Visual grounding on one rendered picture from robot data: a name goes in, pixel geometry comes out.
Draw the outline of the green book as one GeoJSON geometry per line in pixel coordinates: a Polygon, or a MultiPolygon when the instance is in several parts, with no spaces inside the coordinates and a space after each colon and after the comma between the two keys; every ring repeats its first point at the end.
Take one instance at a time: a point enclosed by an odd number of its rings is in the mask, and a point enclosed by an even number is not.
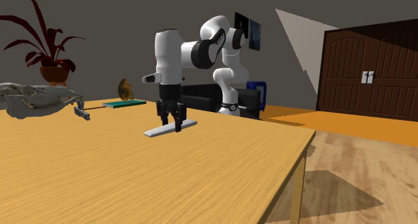
{"type": "Polygon", "coordinates": [[[109,102],[109,103],[103,103],[103,107],[108,107],[111,109],[121,108],[121,107],[131,107],[136,105],[144,105],[146,104],[146,101],[142,100],[126,100],[126,101],[115,101],[115,102],[109,102]]]}

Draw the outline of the black wall picture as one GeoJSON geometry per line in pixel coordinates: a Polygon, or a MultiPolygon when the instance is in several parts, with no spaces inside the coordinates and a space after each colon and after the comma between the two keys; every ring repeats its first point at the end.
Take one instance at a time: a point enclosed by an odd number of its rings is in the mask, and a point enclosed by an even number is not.
{"type": "Polygon", "coordinates": [[[249,38],[249,18],[241,13],[234,13],[234,28],[241,30],[245,35],[245,38],[249,38]]]}

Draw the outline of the brown wooden double door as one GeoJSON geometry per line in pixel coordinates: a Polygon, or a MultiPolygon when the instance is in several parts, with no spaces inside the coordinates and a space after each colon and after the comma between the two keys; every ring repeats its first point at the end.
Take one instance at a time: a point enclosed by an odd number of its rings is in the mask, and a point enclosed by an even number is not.
{"type": "Polygon", "coordinates": [[[324,34],[316,109],[418,121],[418,19],[324,34]]]}

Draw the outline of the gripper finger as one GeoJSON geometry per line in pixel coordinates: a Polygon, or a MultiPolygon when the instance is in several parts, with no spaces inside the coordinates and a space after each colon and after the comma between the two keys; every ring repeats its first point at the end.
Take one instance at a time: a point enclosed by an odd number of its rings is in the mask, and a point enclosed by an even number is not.
{"type": "Polygon", "coordinates": [[[157,115],[160,117],[162,125],[168,124],[168,115],[169,111],[167,110],[167,104],[164,100],[158,100],[156,101],[156,107],[157,107],[157,115]]]}
{"type": "Polygon", "coordinates": [[[175,132],[180,132],[182,123],[187,118],[187,107],[183,103],[176,103],[172,110],[172,116],[175,121],[175,132]]]}

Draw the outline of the blue bin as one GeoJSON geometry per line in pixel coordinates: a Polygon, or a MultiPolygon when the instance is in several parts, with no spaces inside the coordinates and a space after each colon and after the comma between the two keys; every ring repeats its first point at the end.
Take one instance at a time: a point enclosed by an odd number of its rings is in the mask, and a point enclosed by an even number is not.
{"type": "Polygon", "coordinates": [[[267,98],[267,83],[262,81],[248,81],[247,89],[258,90],[260,92],[260,110],[264,111],[267,98]]]}

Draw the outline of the black robot stand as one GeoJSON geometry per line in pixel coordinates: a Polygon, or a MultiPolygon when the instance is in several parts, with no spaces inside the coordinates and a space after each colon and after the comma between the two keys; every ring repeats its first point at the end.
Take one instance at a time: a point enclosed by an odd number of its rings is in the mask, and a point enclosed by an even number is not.
{"type": "MultiPolygon", "coordinates": [[[[236,89],[240,116],[259,119],[261,92],[252,89],[236,89]]],[[[217,113],[222,106],[222,90],[217,84],[182,85],[180,103],[187,108],[217,113]]]]}

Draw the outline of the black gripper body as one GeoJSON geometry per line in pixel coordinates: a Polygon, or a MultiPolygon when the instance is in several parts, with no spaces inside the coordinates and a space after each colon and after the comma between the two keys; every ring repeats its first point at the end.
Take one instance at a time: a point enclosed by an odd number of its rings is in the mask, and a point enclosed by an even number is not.
{"type": "Polygon", "coordinates": [[[163,101],[177,102],[181,97],[181,84],[159,85],[159,98],[163,101]]]}

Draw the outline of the golden brown figure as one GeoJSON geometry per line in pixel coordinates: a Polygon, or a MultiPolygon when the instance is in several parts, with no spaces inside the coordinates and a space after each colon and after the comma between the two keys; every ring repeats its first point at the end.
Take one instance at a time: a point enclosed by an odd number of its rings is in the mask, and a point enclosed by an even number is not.
{"type": "Polygon", "coordinates": [[[134,99],[135,96],[131,90],[131,85],[127,83],[127,79],[122,79],[118,85],[118,95],[123,101],[134,99]]]}

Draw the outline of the grey animal skull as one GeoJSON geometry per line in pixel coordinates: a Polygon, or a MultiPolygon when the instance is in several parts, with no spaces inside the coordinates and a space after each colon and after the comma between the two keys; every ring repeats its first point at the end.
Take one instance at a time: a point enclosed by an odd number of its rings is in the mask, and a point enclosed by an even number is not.
{"type": "Polygon", "coordinates": [[[0,83],[0,104],[6,103],[7,114],[16,119],[51,115],[81,98],[68,87],[0,83]]]}

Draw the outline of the blue wall picture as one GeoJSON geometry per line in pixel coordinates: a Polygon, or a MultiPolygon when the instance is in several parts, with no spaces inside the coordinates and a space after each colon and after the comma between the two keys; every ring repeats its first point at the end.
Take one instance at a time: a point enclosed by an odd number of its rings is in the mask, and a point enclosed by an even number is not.
{"type": "Polygon", "coordinates": [[[249,22],[249,48],[261,50],[261,24],[252,19],[249,22]]]}

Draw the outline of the flat grey remote control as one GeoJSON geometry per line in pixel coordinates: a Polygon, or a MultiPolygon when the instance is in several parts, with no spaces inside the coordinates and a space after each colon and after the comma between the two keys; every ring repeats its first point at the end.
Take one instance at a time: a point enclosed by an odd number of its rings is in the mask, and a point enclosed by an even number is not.
{"type": "MultiPolygon", "coordinates": [[[[182,122],[181,128],[185,129],[185,128],[188,128],[197,124],[198,122],[195,120],[186,119],[182,122]]],[[[159,135],[163,135],[163,134],[167,134],[167,133],[171,133],[175,131],[176,131],[176,123],[173,122],[173,123],[168,123],[167,125],[162,125],[160,127],[156,127],[148,131],[145,131],[144,134],[148,137],[155,137],[155,136],[159,136],[159,135]]]]}

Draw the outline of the dark red potted plant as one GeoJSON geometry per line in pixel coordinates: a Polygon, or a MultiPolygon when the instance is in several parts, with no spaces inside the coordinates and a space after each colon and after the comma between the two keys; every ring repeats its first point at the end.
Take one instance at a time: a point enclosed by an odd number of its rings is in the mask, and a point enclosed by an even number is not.
{"type": "Polygon", "coordinates": [[[40,73],[43,79],[49,83],[50,86],[62,85],[67,86],[66,81],[68,79],[69,72],[74,72],[76,70],[76,65],[71,59],[65,58],[60,59],[60,52],[65,51],[65,44],[68,40],[71,39],[81,39],[82,37],[78,36],[67,36],[59,44],[56,43],[57,34],[62,34],[63,31],[60,28],[50,28],[46,26],[42,11],[36,0],[30,0],[32,2],[33,8],[37,15],[37,19],[44,37],[44,42],[42,42],[38,33],[34,28],[24,19],[15,16],[15,15],[0,15],[0,21],[10,21],[17,25],[23,27],[28,31],[35,41],[38,44],[33,43],[27,39],[18,39],[10,42],[4,50],[10,49],[12,47],[28,44],[37,49],[37,51],[28,52],[25,55],[25,63],[27,67],[40,64],[40,73]]]}

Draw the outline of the light wooden table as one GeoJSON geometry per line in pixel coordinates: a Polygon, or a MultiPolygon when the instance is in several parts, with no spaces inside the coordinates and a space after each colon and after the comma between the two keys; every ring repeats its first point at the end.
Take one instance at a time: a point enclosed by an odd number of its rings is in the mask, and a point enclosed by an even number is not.
{"type": "Polygon", "coordinates": [[[313,129],[189,110],[196,125],[147,137],[154,103],[0,111],[0,224],[261,224],[313,129]]]}

